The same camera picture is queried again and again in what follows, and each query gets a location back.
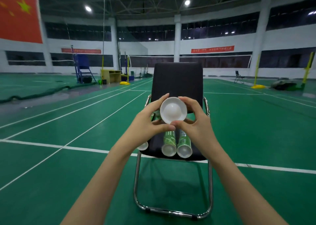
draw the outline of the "white pillar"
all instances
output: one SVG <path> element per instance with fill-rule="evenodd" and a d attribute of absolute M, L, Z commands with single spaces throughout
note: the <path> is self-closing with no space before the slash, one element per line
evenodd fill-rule
<path fill-rule="evenodd" d="M 54 72 L 53 62 L 51 53 L 49 52 L 49 45 L 48 45 L 48 39 L 47 39 L 47 33 L 45 28 L 45 23 L 43 20 L 40 20 L 40 29 L 42 34 L 42 40 L 43 40 L 43 54 L 46 64 L 46 72 L 52 73 Z"/>
<path fill-rule="evenodd" d="M 255 41 L 253 44 L 250 68 L 248 71 L 248 76 L 251 76 L 251 77 L 254 77 L 256 74 L 257 61 L 258 61 L 259 56 L 261 55 L 261 51 L 262 51 L 262 47 L 264 43 L 264 34 L 265 34 L 265 30 L 266 30 L 268 20 L 269 20 L 270 5 L 271 5 L 271 0 L 261 0 L 260 15 L 258 19 Z"/>
<path fill-rule="evenodd" d="M 175 34 L 174 34 L 174 58 L 173 61 L 180 61 L 180 41 L 181 41 L 181 15 L 177 14 L 174 16 L 175 26 Z"/>
<path fill-rule="evenodd" d="M 113 48 L 113 69 L 119 70 L 119 48 L 118 48 L 118 38 L 116 32 L 116 19 L 109 18 L 111 25 L 111 39 L 112 39 L 112 48 Z"/>

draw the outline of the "black office chair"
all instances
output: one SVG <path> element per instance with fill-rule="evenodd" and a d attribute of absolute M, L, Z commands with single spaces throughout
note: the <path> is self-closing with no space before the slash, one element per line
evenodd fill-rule
<path fill-rule="evenodd" d="M 200 106 L 203 107 L 203 102 L 205 105 L 206 114 L 210 116 L 210 111 L 207 103 L 207 99 L 203 96 L 203 68 L 199 63 L 156 63 L 154 70 L 153 86 L 151 90 L 151 95 L 148 96 L 145 103 L 145 107 L 151 102 L 158 100 L 162 95 L 170 93 L 170 97 L 186 96 L 195 99 L 199 102 Z M 167 215 L 175 215 L 179 217 L 187 217 L 193 220 L 198 220 L 205 218 L 210 214 L 213 208 L 213 178 L 212 178 L 212 167 L 210 162 L 208 162 L 208 176 L 209 176 L 209 206 L 207 211 L 202 214 L 191 214 L 180 211 L 171 211 L 163 208 L 148 207 L 142 205 L 137 199 L 137 185 L 139 177 L 139 168 L 141 154 L 149 155 L 152 157 L 160 159 L 171 159 L 177 161 L 201 161 L 206 160 L 206 158 L 200 153 L 200 151 L 191 143 L 192 155 L 183 159 L 179 157 L 178 154 L 173 157 L 166 157 L 161 152 L 161 147 L 163 146 L 164 133 L 160 133 L 152 137 L 148 141 L 148 148 L 144 151 L 138 151 L 136 172 L 135 172 L 135 183 L 134 183 L 134 201 L 137 206 L 149 212 L 162 213 Z M 176 141 L 179 140 L 179 130 L 176 130 Z"/>
<path fill-rule="evenodd" d="M 244 79 L 245 77 L 241 76 L 241 75 L 239 74 L 238 70 L 235 71 L 235 74 L 236 74 L 236 78 L 235 78 L 234 83 L 237 83 L 238 80 L 240 79 L 240 83 L 244 84 L 244 82 L 243 82 L 242 79 Z"/>

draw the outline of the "blue umpire chair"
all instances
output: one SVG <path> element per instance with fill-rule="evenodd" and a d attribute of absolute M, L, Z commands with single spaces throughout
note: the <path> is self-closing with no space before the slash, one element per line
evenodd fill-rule
<path fill-rule="evenodd" d="M 76 70 L 76 76 L 77 76 L 77 83 L 91 83 L 92 78 L 94 79 L 95 82 L 96 79 L 93 76 L 91 70 L 90 70 L 90 65 L 89 65 L 89 58 L 85 54 L 75 54 L 74 55 L 75 59 L 75 70 Z"/>

